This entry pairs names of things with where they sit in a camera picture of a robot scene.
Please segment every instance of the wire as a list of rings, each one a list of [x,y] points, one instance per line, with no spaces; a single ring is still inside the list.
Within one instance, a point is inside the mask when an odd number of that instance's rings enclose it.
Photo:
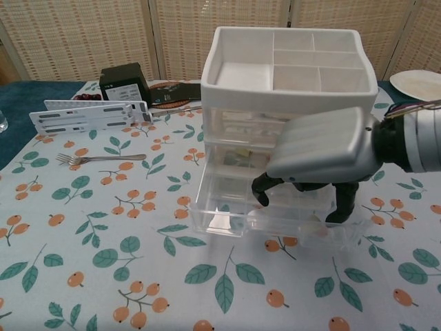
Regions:
[[[439,110],[441,109],[441,99],[433,101],[423,101],[417,103],[395,103],[389,107],[384,117],[392,119],[394,117],[404,116],[419,110]]]

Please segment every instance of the black box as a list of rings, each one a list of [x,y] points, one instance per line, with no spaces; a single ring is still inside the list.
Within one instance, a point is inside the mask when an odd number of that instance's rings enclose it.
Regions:
[[[104,100],[144,100],[148,107],[152,105],[149,87],[137,62],[102,69],[99,86]]]

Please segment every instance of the white plate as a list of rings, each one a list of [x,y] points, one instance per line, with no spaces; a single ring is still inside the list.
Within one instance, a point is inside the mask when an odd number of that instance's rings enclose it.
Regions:
[[[409,70],[394,74],[391,84],[410,97],[432,101],[441,99],[441,74],[427,70]]]

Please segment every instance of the black robotic finger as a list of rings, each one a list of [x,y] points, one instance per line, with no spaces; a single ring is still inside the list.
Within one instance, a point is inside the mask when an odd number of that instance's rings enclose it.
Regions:
[[[336,188],[337,209],[329,214],[326,223],[343,223],[352,214],[355,206],[358,183],[332,184]]]
[[[269,199],[265,191],[281,183],[284,183],[282,179],[269,177],[267,173],[264,172],[253,180],[251,189],[257,201],[266,207],[269,205]]]

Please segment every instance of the white label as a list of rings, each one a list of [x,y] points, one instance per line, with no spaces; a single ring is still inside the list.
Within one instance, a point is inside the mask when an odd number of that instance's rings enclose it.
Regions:
[[[142,101],[138,84],[110,88],[105,91],[109,100],[112,101]]]

